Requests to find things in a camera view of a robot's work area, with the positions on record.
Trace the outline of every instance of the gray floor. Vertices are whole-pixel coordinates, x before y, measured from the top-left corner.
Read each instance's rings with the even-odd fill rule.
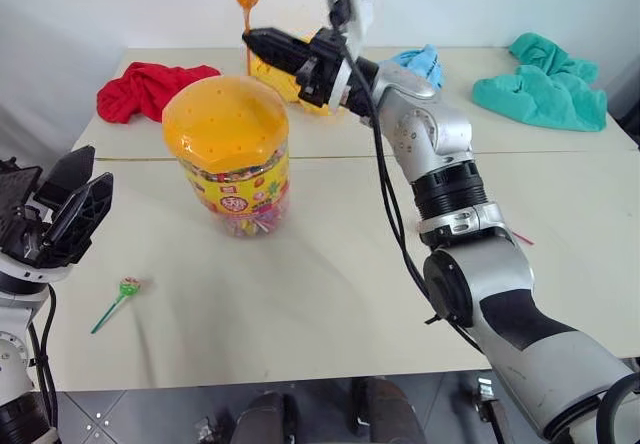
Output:
[[[496,442],[491,426],[478,418],[469,394],[478,375],[450,372],[392,376],[413,404],[430,444]],[[346,427],[348,379],[246,384],[180,389],[61,393],[60,434],[65,444],[194,444],[195,423],[238,418],[248,403],[267,390],[292,394],[300,409],[298,442],[348,441],[356,438]],[[538,439],[496,382],[515,442],[538,444]]]

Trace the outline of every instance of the teal towel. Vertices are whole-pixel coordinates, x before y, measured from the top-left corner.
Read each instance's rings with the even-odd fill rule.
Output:
[[[509,51],[523,65],[516,68],[515,75],[476,82],[473,102],[534,126],[574,131],[604,129],[607,96],[589,87],[598,75],[595,63],[572,59],[556,44],[534,33],[521,35]]]

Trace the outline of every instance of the orange jar lid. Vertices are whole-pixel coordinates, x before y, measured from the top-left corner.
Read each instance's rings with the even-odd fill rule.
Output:
[[[260,166],[289,134],[278,93],[240,76],[185,87],[164,108],[162,124],[171,153],[211,173]]]

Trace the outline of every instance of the white table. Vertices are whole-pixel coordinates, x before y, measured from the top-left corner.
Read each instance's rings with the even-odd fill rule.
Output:
[[[368,49],[364,55],[379,61],[402,49]],[[192,67],[208,64],[224,74],[245,71],[242,49],[130,49],[115,73],[120,77],[134,61],[168,66]],[[504,48],[440,49],[444,66],[444,99],[463,111],[473,125],[473,146],[477,154],[496,152],[614,151],[637,149],[636,144],[607,116],[607,127],[598,133],[581,133],[537,128],[522,124],[471,102],[476,80],[511,73],[517,61]],[[290,147],[294,157],[342,157],[375,155],[370,131],[346,111],[333,117],[318,117],[289,106]],[[128,125],[107,124],[97,115],[76,147],[91,144],[99,158],[162,159],[170,157],[162,140],[161,125],[135,117]]]
[[[480,155],[478,165],[511,227],[535,242],[523,248],[540,308],[618,356],[640,355],[638,153]],[[411,191],[389,168],[421,267]],[[97,162],[105,171],[111,213],[56,285],[59,389],[487,366],[445,324],[423,324],[433,311],[403,267],[373,158],[293,159],[290,215],[265,239],[221,233],[175,162]],[[90,335],[128,275],[150,284]]]

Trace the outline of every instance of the white wall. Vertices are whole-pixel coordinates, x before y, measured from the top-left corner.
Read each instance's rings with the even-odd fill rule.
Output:
[[[96,75],[108,74],[118,46],[240,45],[242,18],[235,0],[0,0],[3,3],[25,21],[34,19],[64,36],[89,41],[88,49],[108,43],[111,54],[96,54],[88,63]],[[612,91],[640,56],[640,0],[375,0],[375,11],[370,46],[505,46],[532,30],[571,54],[598,62],[598,85]],[[324,0],[261,0],[253,24],[310,33],[326,22],[325,15]],[[0,25],[3,52],[3,35],[11,29]],[[99,84],[89,82],[88,87],[93,91]],[[93,102],[77,105],[90,110]]]

